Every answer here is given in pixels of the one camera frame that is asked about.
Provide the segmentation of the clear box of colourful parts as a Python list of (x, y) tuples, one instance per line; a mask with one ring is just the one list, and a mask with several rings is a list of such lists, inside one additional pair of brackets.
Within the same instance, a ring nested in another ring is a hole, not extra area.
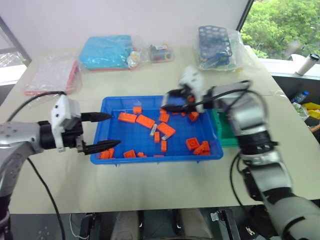
[(174, 60), (174, 51), (168, 44), (151, 44), (149, 46), (151, 63), (166, 63)]

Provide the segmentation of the dark slanted frame bar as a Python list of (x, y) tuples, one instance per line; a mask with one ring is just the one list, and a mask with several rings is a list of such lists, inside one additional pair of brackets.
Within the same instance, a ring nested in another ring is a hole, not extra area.
[(10, 28), (7, 26), (5, 21), (0, 16), (0, 34), (4, 37), (5, 41), (10, 45), (10, 47), (3, 48), (0, 50), (0, 54), (11, 54), (19, 53), (21, 55), (21, 61), (27, 67), (32, 62), (31, 57), (28, 55), (26, 50), (23, 48), (21, 43), (18, 41), (16, 36), (12, 33)]

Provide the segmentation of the clear water bottle blue cap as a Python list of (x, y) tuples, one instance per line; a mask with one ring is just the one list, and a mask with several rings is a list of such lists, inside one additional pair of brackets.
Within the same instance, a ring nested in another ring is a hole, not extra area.
[(293, 99), (290, 102), (300, 104), (307, 98), (308, 95), (309, 95), (309, 92), (305, 90), (297, 94), (295, 97), (293, 97)]

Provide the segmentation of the long orange building brick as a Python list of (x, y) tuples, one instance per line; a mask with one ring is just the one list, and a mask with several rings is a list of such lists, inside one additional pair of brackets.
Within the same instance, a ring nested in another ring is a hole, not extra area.
[(148, 128), (148, 129), (151, 129), (154, 124), (156, 123), (153, 119), (143, 115), (143, 114), (140, 114), (137, 118), (136, 118), (136, 123)]
[(132, 123), (134, 124), (136, 122), (137, 119), (137, 115), (136, 114), (131, 114), (131, 113), (126, 113), (126, 112), (121, 112), (118, 115), (117, 118), (119, 121), (121, 122), (126, 122), (126, 123)]
[(160, 123), (156, 128), (169, 138), (176, 133), (176, 130), (165, 122)]

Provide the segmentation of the white cylindrical bottle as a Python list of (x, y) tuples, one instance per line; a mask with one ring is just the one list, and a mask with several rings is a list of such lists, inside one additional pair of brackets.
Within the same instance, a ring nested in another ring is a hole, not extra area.
[(307, 73), (316, 63), (320, 61), (320, 56), (316, 53), (310, 53), (304, 62), (295, 71), (296, 74), (303, 76)]

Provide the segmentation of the pink and white bagged pack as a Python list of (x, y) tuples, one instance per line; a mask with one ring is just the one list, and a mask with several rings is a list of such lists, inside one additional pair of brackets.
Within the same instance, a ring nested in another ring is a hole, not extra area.
[(76, 59), (46, 59), (38, 66), (31, 81), (25, 85), (24, 94), (26, 96), (47, 92), (70, 94), (77, 90), (81, 82), (82, 76)]

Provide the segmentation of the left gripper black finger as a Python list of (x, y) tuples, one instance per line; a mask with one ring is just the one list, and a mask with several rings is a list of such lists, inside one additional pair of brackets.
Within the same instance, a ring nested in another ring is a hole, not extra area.
[(112, 118), (112, 115), (104, 112), (85, 112), (85, 113), (81, 113), (80, 121), (95, 123), (95, 122), (102, 122), (111, 118)]
[(83, 153), (85, 155), (101, 153), (117, 146), (120, 143), (121, 143), (120, 140), (103, 140), (103, 141), (97, 142), (96, 144), (91, 144), (91, 145), (83, 144)]

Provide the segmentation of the black window frame post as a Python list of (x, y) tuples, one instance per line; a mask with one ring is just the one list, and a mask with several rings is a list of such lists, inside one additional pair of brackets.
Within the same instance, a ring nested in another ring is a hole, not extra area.
[(237, 27), (236, 27), (236, 30), (237, 30), (238, 32), (240, 32), (241, 29), (243, 28), (243, 25), (245, 24), (245, 21), (246, 21), (248, 15), (249, 15), (249, 12), (250, 12), (250, 10), (251, 10), (251, 8), (252, 8), (252, 5), (253, 5), (254, 1), (255, 1), (255, 0), (248, 0), (248, 1), (247, 1), (246, 6), (245, 6), (245, 8), (244, 8), (244, 11), (243, 11), (243, 13), (242, 13), (242, 15), (241, 15), (241, 17), (240, 17), (240, 20), (239, 20), (239, 22), (238, 22), (238, 25), (237, 25)]

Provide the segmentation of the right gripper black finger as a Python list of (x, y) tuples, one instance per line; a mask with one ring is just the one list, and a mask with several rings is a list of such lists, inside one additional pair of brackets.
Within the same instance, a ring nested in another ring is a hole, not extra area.
[(191, 111), (188, 105), (165, 104), (165, 105), (162, 105), (160, 108), (167, 112), (190, 112)]
[(172, 89), (166, 92), (163, 96), (164, 98), (175, 97), (175, 98), (186, 98), (187, 94), (184, 89)]

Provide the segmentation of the green plastic bin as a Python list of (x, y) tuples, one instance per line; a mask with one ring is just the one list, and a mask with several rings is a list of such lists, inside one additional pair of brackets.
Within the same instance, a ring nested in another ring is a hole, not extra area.
[(237, 138), (232, 132), (226, 114), (212, 109), (211, 116), (221, 146), (223, 148), (238, 147)]

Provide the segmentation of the blue tube rack in bag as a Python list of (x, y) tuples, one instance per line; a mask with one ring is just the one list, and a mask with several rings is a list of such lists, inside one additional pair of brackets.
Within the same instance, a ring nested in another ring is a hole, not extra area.
[(204, 71), (235, 71), (245, 65), (245, 47), (236, 30), (214, 25), (197, 29), (194, 45), (197, 67)]

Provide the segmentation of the turquoise item in plastic bag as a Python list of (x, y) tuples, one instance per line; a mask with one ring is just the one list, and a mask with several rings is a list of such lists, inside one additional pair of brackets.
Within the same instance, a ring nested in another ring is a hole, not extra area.
[(131, 35), (92, 36), (78, 60), (87, 70), (128, 70), (128, 59), (138, 47)]

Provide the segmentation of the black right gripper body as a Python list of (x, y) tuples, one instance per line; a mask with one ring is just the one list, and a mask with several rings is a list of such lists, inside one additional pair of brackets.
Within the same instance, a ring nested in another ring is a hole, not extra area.
[(184, 103), (177, 107), (178, 111), (197, 111), (196, 96), (187, 84), (177, 90), (177, 96), (184, 100)]

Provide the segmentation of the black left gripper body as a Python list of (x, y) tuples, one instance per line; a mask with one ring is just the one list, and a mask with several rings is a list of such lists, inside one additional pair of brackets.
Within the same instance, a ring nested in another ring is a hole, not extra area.
[(82, 117), (80, 117), (70, 129), (66, 129), (62, 135), (63, 146), (65, 148), (75, 148), (79, 153), (84, 152), (84, 145), (86, 144), (83, 138)]

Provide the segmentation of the yellow plastic bin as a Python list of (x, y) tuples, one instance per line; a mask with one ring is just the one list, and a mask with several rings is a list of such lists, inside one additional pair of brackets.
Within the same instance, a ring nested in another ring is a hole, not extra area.
[(302, 106), (307, 110), (307, 113), (310, 117), (320, 120), (320, 105), (319, 104), (316, 104), (313, 102), (308, 102), (308, 103), (304, 103)]

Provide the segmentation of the blue plastic bin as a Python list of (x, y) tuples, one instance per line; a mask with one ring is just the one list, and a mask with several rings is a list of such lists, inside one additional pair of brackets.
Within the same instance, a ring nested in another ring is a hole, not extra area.
[[(141, 106), (142, 114), (159, 124), (162, 100), (163, 97), (161, 95), (104, 98), (101, 112), (112, 115), (112, 118), (98, 123), (94, 142), (120, 140), (121, 143), (114, 147), (114, 159), (100, 159), (100, 154), (95, 153), (90, 156), (91, 162), (95, 165), (178, 161), (198, 163), (206, 160), (219, 160), (223, 157), (223, 149), (209, 110), (201, 113), (194, 122), (180, 113), (171, 113), (167, 124), (174, 128), (176, 132), (167, 139), (166, 152), (161, 152), (161, 144), (155, 143), (154, 138), (150, 136), (151, 129), (139, 123), (118, 120), (121, 112), (132, 114), (134, 106)], [(188, 150), (186, 140), (194, 137), (197, 138), (199, 143), (208, 141), (210, 155), (194, 155), (192, 150)], [(124, 158), (124, 153), (130, 150), (135, 151), (136, 158)], [(138, 152), (143, 152), (147, 157), (138, 157)], [(153, 157), (154, 155), (164, 155), (164, 157)]]

